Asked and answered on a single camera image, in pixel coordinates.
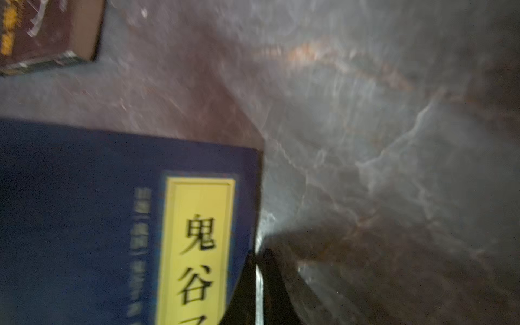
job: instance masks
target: blue book cover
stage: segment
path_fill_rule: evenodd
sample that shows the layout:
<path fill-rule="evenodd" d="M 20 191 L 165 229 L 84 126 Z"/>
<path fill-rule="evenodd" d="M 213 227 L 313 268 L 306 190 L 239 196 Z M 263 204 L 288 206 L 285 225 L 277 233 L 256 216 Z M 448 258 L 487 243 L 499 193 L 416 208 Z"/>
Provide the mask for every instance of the blue book cover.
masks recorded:
<path fill-rule="evenodd" d="M 0 323 L 218 324 L 254 242 L 258 162 L 0 120 Z"/>

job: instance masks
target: black object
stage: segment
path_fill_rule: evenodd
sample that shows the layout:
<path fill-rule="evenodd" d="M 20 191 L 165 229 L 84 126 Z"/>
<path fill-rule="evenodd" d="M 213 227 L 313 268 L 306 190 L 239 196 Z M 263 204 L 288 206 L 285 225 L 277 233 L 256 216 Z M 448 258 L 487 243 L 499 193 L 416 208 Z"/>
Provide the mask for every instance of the black object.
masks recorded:
<path fill-rule="evenodd" d="M 301 325 L 289 299 L 280 269 L 271 250 L 255 260 L 249 253 L 228 310 L 220 325 L 253 325 L 256 306 L 256 265 L 264 277 L 264 324 Z"/>

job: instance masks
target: chinese characters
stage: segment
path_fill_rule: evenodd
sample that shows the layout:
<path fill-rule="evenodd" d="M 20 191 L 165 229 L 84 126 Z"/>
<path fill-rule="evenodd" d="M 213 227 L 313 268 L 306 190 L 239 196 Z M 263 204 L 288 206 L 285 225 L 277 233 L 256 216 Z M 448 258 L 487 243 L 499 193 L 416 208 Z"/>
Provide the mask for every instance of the chinese characters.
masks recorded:
<path fill-rule="evenodd" d="M 130 304 L 126 312 L 127 318 L 136 318 L 142 313 L 143 303 L 140 301 L 146 273 L 144 256 L 148 253 L 148 220 L 150 219 L 151 190 L 136 188 L 134 192 L 134 223 L 130 229 Z"/>
<path fill-rule="evenodd" d="M 2 19 L 2 38 L 0 45 L 0 54 L 4 56 L 12 56 L 12 50 L 15 45 L 15 28 L 21 26 L 24 2 L 23 0 L 5 0 Z"/>
<path fill-rule="evenodd" d="M 196 214 L 193 219 L 188 219 L 186 224 L 186 237 L 193 238 L 193 241 L 180 254 L 183 255 L 189 252 L 195 248 L 197 244 L 200 251 L 214 249 L 216 247 L 215 240 L 213 239 L 214 222 L 214 218 L 202 219 L 199 214 Z M 204 271 L 204 275 L 211 274 L 211 267 L 208 265 L 201 265 L 200 267 Z M 179 295 L 182 295 L 182 304 L 187 305 L 195 301 L 205 300 L 207 295 L 206 291 L 211 287 L 213 281 L 206 280 L 200 275 L 200 273 L 195 272 L 191 267 L 186 269 L 184 274 L 179 278 L 179 281 L 187 279 L 189 280 L 186 282 L 184 288 L 179 292 Z M 200 325 L 206 319 L 206 315 L 201 315 L 199 317 L 181 321 L 179 324 L 193 322 L 196 325 Z"/>
<path fill-rule="evenodd" d="M 213 222 L 215 219 L 200 219 L 200 215 L 196 214 L 193 220 L 188 220 L 188 232 L 186 237 L 195 237 L 191 245 L 189 245 L 181 254 L 187 253 L 197 243 L 201 251 L 211 250 L 215 248 L 215 240 L 212 238 Z"/>

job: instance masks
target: yellow title label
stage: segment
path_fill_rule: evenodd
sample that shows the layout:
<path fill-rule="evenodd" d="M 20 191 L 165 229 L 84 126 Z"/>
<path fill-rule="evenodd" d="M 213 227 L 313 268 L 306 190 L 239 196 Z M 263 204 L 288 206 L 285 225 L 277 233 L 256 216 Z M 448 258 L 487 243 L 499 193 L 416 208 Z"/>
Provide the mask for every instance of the yellow title label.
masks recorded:
<path fill-rule="evenodd" d="M 231 178 L 168 177 L 155 325 L 218 325 L 226 310 Z"/>

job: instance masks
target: book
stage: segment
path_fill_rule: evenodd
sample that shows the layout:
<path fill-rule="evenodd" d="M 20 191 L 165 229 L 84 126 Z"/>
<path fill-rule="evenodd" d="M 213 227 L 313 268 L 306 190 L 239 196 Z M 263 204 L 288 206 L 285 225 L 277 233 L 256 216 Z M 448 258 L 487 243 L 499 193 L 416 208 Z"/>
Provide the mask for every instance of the book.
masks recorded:
<path fill-rule="evenodd" d="M 92 60 L 105 0 L 1 0 L 0 75 Z"/>
<path fill-rule="evenodd" d="M 258 160 L 0 120 L 0 323 L 218 324 L 253 248 Z"/>

